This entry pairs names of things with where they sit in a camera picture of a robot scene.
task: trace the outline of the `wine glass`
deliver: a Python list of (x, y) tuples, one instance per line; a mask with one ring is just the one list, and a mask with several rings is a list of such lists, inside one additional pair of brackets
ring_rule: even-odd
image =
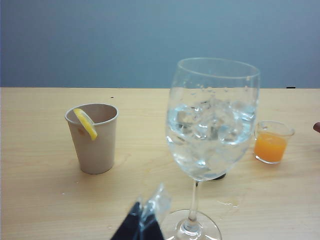
[(190, 210), (161, 224), (167, 240), (221, 240), (217, 225), (198, 209), (203, 181), (225, 174), (245, 154), (255, 127), (260, 72), (221, 58), (177, 63), (166, 118), (166, 140), (179, 167), (194, 179)]

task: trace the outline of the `ice water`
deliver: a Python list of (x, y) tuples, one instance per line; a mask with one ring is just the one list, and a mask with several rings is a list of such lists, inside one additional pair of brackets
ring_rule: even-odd
[(246, 152), (255, 117), (250, 105), (215, 98), (170, 108), (166, 139), (174, 160), (195, 180), (221, 176)]

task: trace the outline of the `shot glass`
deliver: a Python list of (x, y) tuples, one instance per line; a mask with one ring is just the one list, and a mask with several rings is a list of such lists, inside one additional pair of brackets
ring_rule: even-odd
[(266, 164), (280, 163), (288, 141), (294, 134), (295, 130), (282, 122), (259, 122), (254, 131), (255, 158)]

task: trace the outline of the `blue wall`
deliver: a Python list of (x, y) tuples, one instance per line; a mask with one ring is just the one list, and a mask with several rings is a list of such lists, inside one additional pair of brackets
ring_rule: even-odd
[(170, 87), (178, 60), (320, 88), (319, 0), (1, 0), (1, 86)]

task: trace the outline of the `paper cup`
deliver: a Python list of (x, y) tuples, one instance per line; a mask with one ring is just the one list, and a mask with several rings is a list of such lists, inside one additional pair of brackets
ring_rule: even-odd
[[(82, 109), (93, 120), (97, 132), (95, 140), (76, 117), (73, 109)], [(102, 174), (114, 164), (116, 123), (118, 109), (103, 103), (91, 103), (75, 106), (65, 113), (70, 128), (80, 168), (87, 174)]]

